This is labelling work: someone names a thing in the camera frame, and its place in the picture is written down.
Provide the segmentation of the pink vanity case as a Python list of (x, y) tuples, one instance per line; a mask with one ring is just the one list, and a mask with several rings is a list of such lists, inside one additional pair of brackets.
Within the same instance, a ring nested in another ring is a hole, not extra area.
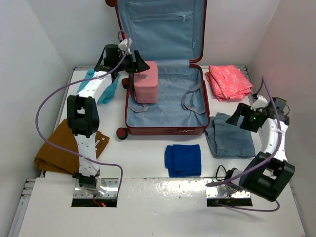
[(146, 61), (148, 70), (134, 74), (134, 96), (141, 104), (151, 104), (158, 101), (158, 65), (155, 61)]

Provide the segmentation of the grey-blue denim jeans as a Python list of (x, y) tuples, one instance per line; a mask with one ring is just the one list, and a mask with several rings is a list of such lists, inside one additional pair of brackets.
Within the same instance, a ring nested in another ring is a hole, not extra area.
[(205, 131), (206, 140), (215, 158), (251, 158), (256, 155), (250, 131), (240, 128), (241, 116), (236, 126), (227, 124), (230, 115), (218, 112), (210, 117)]

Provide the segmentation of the coral printed garment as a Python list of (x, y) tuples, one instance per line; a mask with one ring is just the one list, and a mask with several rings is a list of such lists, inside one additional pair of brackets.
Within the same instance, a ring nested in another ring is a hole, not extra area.
[(252, 92), (253, 85), (234, 65), (210, 65), (205, 75), (218, 101), (242, 100)]

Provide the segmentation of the teal shirt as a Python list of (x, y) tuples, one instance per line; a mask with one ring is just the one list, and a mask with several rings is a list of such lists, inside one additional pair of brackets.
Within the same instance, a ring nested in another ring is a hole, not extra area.
[(77, 90), (77, 95), (86, 98), (92, 97), (97, 104), (108, 103), (115, 94), (120, 75), (114, 72), (114, 75), (108, 74), (102, 77), (104, 74), (106, 71), (88, 70), (84, 81)]

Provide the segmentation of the red hard-shell suitcase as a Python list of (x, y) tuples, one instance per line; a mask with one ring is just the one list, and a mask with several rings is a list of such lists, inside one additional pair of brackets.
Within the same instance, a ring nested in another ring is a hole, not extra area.
[(118, 24), (145, 61), (158, 65), (158, 101), (131, 100), (129, 77), (125, 127), (116, 135), (201, 135), (207, 129), (209, 103), (202, 68), (207, 2), (204, 0), (109, 0)]

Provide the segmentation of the royal blue towel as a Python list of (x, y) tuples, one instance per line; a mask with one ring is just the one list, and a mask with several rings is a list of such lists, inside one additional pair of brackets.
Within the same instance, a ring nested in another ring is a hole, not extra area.
[(168, 145), (164, 154), (164, 163), (171, 178), (200, 176), (202, 170), (200, 145)]

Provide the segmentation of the mustard brown trousers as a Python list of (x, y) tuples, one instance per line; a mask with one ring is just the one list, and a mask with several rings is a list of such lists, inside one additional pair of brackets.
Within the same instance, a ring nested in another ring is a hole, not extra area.
[[(75, 138), (66, 120), (60, 123), (48, 140), (58, 146), (78, 152)], [(37, 170), (74, 175), (79, 171), (79, 157), (44, 143), (35, 156), (34, 165)]]

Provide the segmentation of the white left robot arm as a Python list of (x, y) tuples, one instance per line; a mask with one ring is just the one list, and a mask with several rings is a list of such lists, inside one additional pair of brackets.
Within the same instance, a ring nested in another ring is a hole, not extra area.
[(122, 45), (106, 45), (87, 85), (76, 95), (67, 98), (67, 126), (74, 135), (79, 153), (78, 182), (93, 196), (100, 196), (100, 166), (97, 163), (95, 138), (100, 120), (97, 102), (113, 84), (113, 76), (121, 71), (139, 73), (149, 69), (139, 51)]

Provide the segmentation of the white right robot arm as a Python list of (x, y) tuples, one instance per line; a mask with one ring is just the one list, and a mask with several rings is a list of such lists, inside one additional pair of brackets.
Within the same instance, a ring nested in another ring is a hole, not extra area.
[(269, 202), (274, 202), (295, 173), (285, 154), (285, 135), (289, 116), (284, 114), (286, 101), (274, 97), (270, 102), (258, 100), (252, 106), (239, 103), (232, 116), (226, 121), (241, 129), (258, 132), (262, 130), (262, 148), (244, 171), (228, 170), (226, 185), (236, 191), (248, 191)]

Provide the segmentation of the aluminium table frame rail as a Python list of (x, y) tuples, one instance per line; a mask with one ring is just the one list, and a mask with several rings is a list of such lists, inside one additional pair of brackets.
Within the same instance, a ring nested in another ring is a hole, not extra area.
[(246, 66), (243, 66), (241, 68), (241, 71), (247, 77), (247, 79), (251, 82), (251, 84), (253, 85), (251, 96), (249, 96), (250, 103), (253, 104), (255, 102), (254, 94), (257, 93), (257, 88), (255, 86), (255, 82), (253, 81), (252, 76), (250, 74), (250, 71)]

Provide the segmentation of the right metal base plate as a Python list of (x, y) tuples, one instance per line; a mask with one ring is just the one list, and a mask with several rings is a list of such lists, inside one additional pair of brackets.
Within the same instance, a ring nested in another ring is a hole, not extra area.
[(228, 185), (205, 187), (206, 197), (211, 200), (218, 199), (251, 199), (251, 194), (245, 190), (237, 190)]

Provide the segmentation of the metal base plate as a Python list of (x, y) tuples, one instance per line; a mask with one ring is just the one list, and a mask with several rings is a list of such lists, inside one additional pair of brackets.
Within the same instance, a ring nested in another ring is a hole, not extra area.
[(102, 178), (96, 188), (86, 188), (79, 184), (77, 179), (73, 192), (73, 199), (115, 199), (117, 197), (119, 180)]
[(206, 197), (211, 200), (218, 199), (251, 199), (251, 194), (245, 190), (237, 190), (228, 185), (205, 187)]

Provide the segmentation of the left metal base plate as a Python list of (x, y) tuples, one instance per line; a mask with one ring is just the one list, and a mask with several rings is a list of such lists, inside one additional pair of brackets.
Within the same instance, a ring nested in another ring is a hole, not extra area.
[(73, 192), (73, 199), (115, 199), (117, 197), (119, 180), (102, 178), (96, 188), (86, 188), (79, 184), (77, 179)]

